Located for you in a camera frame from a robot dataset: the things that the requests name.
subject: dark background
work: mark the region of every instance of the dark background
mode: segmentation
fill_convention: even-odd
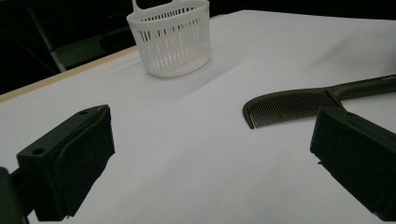
[[[209,1],[211,17],[254,9],[332,17],[396,19],[391,3],[385,1]],[[168,2],[137,0],[141,8]],[[125,17],[132,11],[132,0],[0,0],[0,94],[59,74],[50,51],[62,46],[99,35],[105,53],[98,55],[98,58],[133,46],[135,42],[129,30],[114,32],[128,26]],[[50,48],[37,31],[32,12],[47,34]]]

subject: basket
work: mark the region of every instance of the basket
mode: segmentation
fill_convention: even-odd
[[[210,59],[209,2],[173,0],[126,17],[146,70],[156,77],[191,73]]]

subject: white plastic basket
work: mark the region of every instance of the white plastic basket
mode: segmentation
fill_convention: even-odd
[[[126,17],[146,70],[157,77],[178,77],[210,59],[209,2],[173,0]]]

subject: white tabletop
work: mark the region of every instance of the white tabletop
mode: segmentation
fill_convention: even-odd
[[[239,11],[210,22],[212,58],[157,78],[138,52],[0,104],[0,165],[79,110],[109,105],[116,154],[62,223],[382,223],[318,165],[315,119],[250,130],[250,99],[396,73],[396,21]],[[343,102],[396,132],[396,94]],[[35,213],[29,216],[37,223]]]

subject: comb teeth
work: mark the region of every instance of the comb teeth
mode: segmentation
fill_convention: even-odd
[[[342,108],[324,92],[291,92],[255,99],[247,108],[254,127],[315,117],[321,106]]]

